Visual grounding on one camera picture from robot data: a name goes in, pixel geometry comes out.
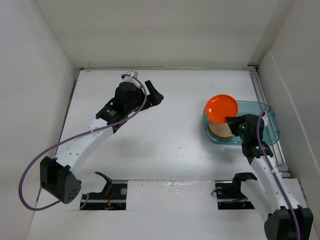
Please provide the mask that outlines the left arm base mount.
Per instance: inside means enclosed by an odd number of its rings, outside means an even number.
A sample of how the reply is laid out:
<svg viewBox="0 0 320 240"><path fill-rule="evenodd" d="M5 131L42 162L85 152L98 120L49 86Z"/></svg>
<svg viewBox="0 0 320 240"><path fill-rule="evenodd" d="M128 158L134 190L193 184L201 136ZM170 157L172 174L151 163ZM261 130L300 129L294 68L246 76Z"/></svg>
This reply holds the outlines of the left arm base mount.
<svg viewBox="0 0 320 240"><path fill-rule="evenodd" d="M102 172L96 171L102 181L89 182L91 192L81 195L81 211L125 211L127 205L128 180L112 180Z"/></svg>

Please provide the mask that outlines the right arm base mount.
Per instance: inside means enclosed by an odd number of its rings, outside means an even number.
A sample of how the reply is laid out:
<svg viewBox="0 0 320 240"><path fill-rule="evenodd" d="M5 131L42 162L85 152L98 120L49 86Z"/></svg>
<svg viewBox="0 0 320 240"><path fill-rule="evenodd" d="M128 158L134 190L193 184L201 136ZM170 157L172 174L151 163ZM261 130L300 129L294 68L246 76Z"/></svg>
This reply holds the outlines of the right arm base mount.
<svg viewBox="0 0 320 240"><path fill-rule="evenodd" d="M235 190L231 180L215 180L211 195L217 199L218 210L253 210L252 203Z"/></svg>

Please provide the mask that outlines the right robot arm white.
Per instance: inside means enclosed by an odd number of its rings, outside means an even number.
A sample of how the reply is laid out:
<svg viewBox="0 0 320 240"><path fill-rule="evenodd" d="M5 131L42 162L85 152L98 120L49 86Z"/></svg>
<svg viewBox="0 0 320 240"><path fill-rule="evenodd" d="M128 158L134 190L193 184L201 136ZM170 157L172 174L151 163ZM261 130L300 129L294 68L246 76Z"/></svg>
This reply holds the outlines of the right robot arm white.
<svg viewBox="0 0 320 240"><path fill-rule="evenodd" d="M240 137L242 153L254 171L237 173L231 191L237 197L245 196L259 212L267 239L308 240L314 215L292 195L277 169L273 152L263 141L265 115L225 119L231 132Z"/></svg>

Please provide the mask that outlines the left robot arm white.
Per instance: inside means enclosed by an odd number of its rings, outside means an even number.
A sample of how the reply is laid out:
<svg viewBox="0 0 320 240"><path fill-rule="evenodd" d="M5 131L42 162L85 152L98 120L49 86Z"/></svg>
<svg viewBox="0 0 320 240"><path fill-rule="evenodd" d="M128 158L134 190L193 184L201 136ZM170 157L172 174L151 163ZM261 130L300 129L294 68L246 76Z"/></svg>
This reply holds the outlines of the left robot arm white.
<svg viewBox="0 0 320 240"><path fill-rule="evenodd" d="M144 92L132 81L123 81L115 90L114 97L96 114L87 134L76 137L75 141L54 158L46 156L40 162L41 187L64 204L71 203L79 194L97 194L107 198L112 191L113 181L97 171L100 179L96 182L80 180L79 172L87 158L107 138L124 125L133 112L143 111L159 105L164 96L151 81Z"/></svg>

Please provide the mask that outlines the cream plate with small motifs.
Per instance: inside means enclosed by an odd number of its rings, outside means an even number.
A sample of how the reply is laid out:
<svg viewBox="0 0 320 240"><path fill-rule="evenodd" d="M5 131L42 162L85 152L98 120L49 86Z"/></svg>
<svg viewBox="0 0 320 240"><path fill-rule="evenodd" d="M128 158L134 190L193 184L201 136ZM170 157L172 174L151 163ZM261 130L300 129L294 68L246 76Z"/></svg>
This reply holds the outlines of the cream plate with small motifs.
<svg viewBox="0 0 320 240"><path fill-rule="evenodd" d="M229 139L234 136L226 122L215 122L208 119L208 130L219 139Z"/></svg>

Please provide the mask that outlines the large orange plate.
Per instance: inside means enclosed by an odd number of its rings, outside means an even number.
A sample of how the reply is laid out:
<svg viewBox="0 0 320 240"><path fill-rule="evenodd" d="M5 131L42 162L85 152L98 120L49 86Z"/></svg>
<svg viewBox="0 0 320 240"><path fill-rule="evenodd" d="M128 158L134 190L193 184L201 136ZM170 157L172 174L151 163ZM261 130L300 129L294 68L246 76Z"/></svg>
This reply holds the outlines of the large orange plate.
<svg viewBox="0 0 320 240"><path fill-rule="evenodd" d="M207 118L214 123L225 124L227 117L236 117L239 112L237 101L230 95L219 94L213 96L205 105Z"/></svg>

